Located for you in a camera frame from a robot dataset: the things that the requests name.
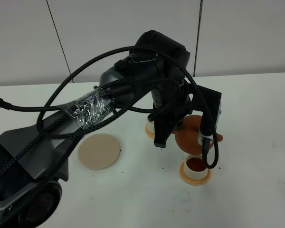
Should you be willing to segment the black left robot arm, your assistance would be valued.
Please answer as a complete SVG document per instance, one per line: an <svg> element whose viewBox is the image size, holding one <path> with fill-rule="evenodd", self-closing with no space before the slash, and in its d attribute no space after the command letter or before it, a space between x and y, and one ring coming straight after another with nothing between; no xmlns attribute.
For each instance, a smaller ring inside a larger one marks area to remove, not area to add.
<svg viewBox="0 0 285 228"><path fill-rule="evenodd" d="M154 144L165 147L186 112L189 101L183 70L190 53L180 43L151 30L134 46L118 48L88 61L73 79L93 63L127 51L124 59L101 74L93 91L72 102L53 106L63 82L44 107L19 107L0 98L0 108L37 112L33 126L0 135L0 228L35 228L56 210L68 180L68 158L84 135L110 124L147 93L152 94L148 119L155 125Z"/></svg>

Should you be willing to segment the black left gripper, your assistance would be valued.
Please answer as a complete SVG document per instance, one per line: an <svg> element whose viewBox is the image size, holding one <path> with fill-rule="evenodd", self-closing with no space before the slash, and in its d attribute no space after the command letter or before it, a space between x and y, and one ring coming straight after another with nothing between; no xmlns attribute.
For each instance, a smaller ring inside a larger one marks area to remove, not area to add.
<svg viewBox="0 0 285 228"><path fill-rule="evenodd" d="M184 117L192 113L189 94L187 82L181 82L178 87L173 83L163 83L152 90L153 107L159 108L152 114L156 147L166 147L169 136L180 128Z"/></svg>

